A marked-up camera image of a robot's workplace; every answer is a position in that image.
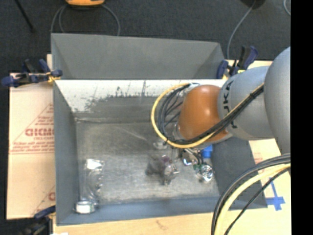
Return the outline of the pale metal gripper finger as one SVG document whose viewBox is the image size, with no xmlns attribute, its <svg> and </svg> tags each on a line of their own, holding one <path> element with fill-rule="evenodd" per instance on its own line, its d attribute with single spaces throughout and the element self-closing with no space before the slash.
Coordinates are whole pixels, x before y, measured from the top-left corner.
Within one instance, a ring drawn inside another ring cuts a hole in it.
<svg viewBox="0 0 313 235">
<path fill-rule="evenodd" d="M 173 180 L 179 175 L 179 170 L 174 164 L 167 166 L 167 180 Z"/>
</svg>

